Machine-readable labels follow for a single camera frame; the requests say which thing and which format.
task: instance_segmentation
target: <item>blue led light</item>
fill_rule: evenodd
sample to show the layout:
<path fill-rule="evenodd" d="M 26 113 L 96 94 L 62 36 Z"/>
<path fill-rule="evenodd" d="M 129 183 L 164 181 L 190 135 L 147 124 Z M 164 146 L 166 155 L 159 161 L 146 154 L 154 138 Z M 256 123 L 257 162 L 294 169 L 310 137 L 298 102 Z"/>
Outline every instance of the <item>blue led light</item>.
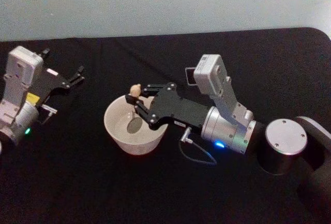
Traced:
<path fill-rule="evenodd" d="M 225 145 L 223 144 L 223 142 L 219 141 L 219 140 L 216 140 L 215 141 L 215 145 L 218 146 L 218 147 L 221 147 L 221 148 L 224 148 Z"/>

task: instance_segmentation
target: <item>white cable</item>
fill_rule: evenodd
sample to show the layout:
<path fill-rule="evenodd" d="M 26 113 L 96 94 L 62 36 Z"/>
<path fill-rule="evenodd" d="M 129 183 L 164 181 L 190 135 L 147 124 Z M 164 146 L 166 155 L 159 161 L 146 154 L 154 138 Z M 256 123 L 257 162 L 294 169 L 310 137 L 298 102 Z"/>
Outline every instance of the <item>white cable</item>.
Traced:
<path fill-rule="evenodd" d="M 193 161 L 193 162 L 201 163 L 201 164 L 203 164 L 203 165 L 210 165 L 210 166 L 215 166 L 215 165 L 217 165 L 217 161 L 215 160 L 215 158 L 213 158 L 213 156 L 212 156 L 209 152 L 207 152 L 204 148 L 202 148 L 202 147 L 199 146 L 198 144 L 194 143 L 193 141 L 192 141 L 192 143 L 191 143 L 191 142 L 189 142 L 189 143 L 192 144 L 192 145 L 194 145 L 195 147 L 197 147 L 197 148 L 198 148 L 199 150 L 201 150 L 204 154 L 206 154 L 206 155 L 211 159 L 212 162 L 210 162 L 210 161 L 205 161 L 205 160 L 194 159 L 194 158 L 191 158 L 191 157 L 187 156 L 187 155 L 184 153 L 183 149 L 182 149 L 182 141 L 179 141 L 179 143 L 178 143 L 179 150 L 180 150 L 180 152 L 182 153 L 182 155 L 183 155 L 185 158 L 187 158 L 187 159 L 189 159 L 189 160 L 191 160 L 191 161 Z"/>

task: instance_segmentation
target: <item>black tablecloth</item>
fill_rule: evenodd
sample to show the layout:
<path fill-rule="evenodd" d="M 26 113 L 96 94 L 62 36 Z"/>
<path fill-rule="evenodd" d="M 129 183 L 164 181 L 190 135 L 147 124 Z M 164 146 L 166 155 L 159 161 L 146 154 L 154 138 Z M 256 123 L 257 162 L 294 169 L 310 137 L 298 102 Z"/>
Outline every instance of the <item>black tablecloth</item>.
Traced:
<path fill-rule="evenodd" d="M 216 167 L 178 151 L 171 126 L 150 154 L 134 157 L 111 140 L 103 114 L 132 84 L 178 84 L 181 96 L 212 105 L 186 85 L 184 68 L 204 53 L 221 54 L 237 99 L 256 120 L 311 117 L 331 130 L 331 42 L 311 28 L 0 43 L 51 48 L 45 65 L 69 77 L 82 64 L 86 81 L 48 104 L 59 110 L 3 158 L 0 223 L 317 223 L 296 195 L 311 171 L 302 159 L 284 176 L 256 158 L 216 150 Z"/>

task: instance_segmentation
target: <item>silver cylindrical joint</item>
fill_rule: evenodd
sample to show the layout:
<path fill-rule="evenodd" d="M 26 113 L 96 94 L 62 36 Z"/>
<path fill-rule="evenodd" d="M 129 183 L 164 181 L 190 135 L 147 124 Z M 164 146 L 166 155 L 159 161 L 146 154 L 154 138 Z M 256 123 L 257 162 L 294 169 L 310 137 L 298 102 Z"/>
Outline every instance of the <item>silver cylindrical joint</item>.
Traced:
<path fill-rule="evenodd" d="M 225 147 L 244 154 L 246 152 L 249 139 L 254 128 L 255 121 L 252 121 L 248 129 L 240 129 L 238 125 L 233 125 L 226 121 L 218 112 L 216 107 L 211 107 L 205 123 L 202 127 L 201 137 L 213 143 L 221 142 Z"/>
<path fill-rule="evenodd" d="M 15 145 L 19 144 L 25 134 L 25 131 L 32 125 L 33 122 L 37 120 L 38 115 L 38 110 L 29 102 L 26 102 L 23 105 L 21 111 L 16 116 L 14 123 L 11 125 L 13 135 L 11 140 Z"/>

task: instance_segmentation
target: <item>white wall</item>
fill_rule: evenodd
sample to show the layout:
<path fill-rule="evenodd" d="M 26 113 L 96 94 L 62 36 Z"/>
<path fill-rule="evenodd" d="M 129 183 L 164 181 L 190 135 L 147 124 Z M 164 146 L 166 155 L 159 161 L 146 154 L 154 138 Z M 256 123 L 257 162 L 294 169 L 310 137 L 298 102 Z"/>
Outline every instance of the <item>white wall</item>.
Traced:
<path fill-rule="evenodd" d="M 331 37 L 331 0 L 0 0 L 0 40 L 309 26 Z"/>

